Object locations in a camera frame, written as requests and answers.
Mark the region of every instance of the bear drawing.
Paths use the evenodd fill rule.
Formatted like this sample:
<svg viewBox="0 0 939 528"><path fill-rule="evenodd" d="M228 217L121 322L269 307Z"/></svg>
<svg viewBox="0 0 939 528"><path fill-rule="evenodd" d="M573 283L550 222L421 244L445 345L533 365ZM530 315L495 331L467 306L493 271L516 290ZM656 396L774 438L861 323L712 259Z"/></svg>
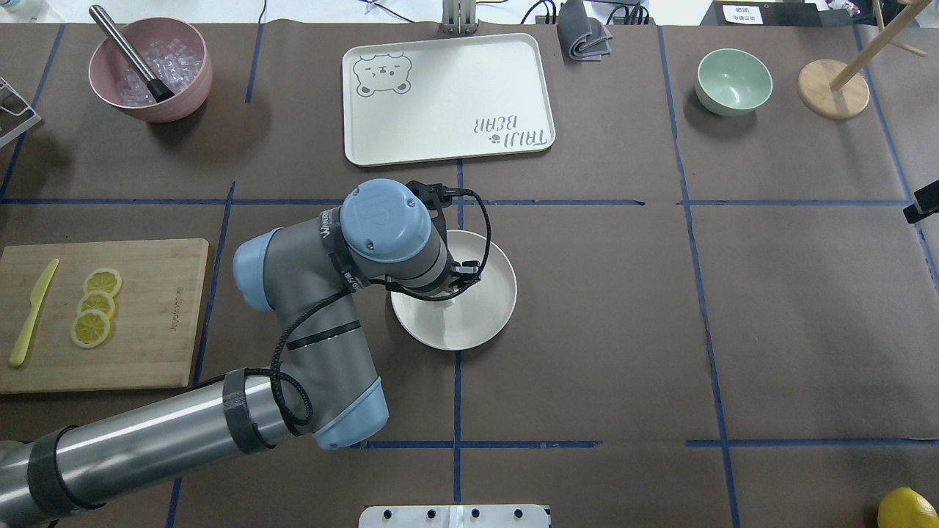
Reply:
<svg viewBox="0 0 939 528"><path fill-rule="evenodd" d="M410 90L411 61L404 52L399 54L362 55L352 66L359 79L356 92L362 97L371 97L375 92L394 90L403 94Z"/></svg>

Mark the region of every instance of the metal handle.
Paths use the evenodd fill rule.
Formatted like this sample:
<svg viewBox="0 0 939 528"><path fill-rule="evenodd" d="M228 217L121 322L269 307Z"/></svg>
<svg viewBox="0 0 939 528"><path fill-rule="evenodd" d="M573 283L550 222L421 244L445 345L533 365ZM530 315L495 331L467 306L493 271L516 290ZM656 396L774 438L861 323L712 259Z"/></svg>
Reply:
<svg viewBox="0 0 939 528"><path fill-rule="evenodd" d="M111 39L117 46L120 53L131 63L131 67L133 67L134 71L137 72L137 75L140 75L140 78L143 79L145 83L149 83L157 78L157 76L153 74L153 70L150 69L150 66L146 64L143 57L131 46L131 43L124 37L124 34L117 29L115 21L111 20L111 16L108 15L108 12L105 11L103 7L92 6L88 8L88 14L95 20L98 27L101 28L101 31L108 36L108 39Z"/></svg>

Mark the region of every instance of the ice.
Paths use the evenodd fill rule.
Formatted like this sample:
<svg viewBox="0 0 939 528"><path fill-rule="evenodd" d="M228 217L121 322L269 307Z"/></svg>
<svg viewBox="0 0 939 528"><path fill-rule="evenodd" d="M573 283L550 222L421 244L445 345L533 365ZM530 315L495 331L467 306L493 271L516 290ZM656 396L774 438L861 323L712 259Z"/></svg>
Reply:
<svg viewBox="0 0 939 528"><path fill-rule="evenodd" d="M202 68L202 59L180 39L155 40L141 56L175 94L189 86ZM130 66L122 72L117 90L124 106L146 106L155 102L144 81Z"/></svg>

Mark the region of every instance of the wooden base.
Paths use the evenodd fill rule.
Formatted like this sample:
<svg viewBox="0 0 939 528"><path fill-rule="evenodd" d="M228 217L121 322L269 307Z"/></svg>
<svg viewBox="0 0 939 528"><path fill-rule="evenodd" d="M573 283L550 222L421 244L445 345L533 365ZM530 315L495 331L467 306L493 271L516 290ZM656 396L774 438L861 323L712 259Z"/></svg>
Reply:
<svg viewBox="0 0 939 528"><path fill-rule="evenodd" d="M830 88L832 80L847 65L838 60L821 59L811 62L799 72L799 96L816 113L829 119L849 119L868 106L870 90L860 73L841 89Z"/></svg>

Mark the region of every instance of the lemon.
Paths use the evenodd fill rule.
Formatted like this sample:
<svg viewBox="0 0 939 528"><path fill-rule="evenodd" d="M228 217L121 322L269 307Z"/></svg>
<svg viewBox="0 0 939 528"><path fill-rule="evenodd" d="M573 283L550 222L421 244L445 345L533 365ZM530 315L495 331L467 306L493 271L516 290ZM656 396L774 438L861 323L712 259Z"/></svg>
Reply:
<svg viewBox="0 0 939 528"><path fill-rule="evenodd" d="M108 319L114 318L117 305L115 298L103 289L92 289L87 292L78 302L77 313L81 314L86 310L100 310Z"/></svg>
<svg viewBox="0 0 939 528"><path fill-rule="evenodd" d="M83 349L94 348L111 334L111 321L104 312L92 308L71 323L71 341Z"/></svg>
<svg viewBox="0 0 939 528"><path fill-rule="evenodd" d="M85 293L100 289L116 297L120 287L124 285L117 270L111 268L98 268L85 278Z"/></svg>
<svg viewBox="0 0 939 528"><path fill-rule="evenodd" d="M877 509L880 528L939 528L936 509L909 488L890 491Z"/></svg>

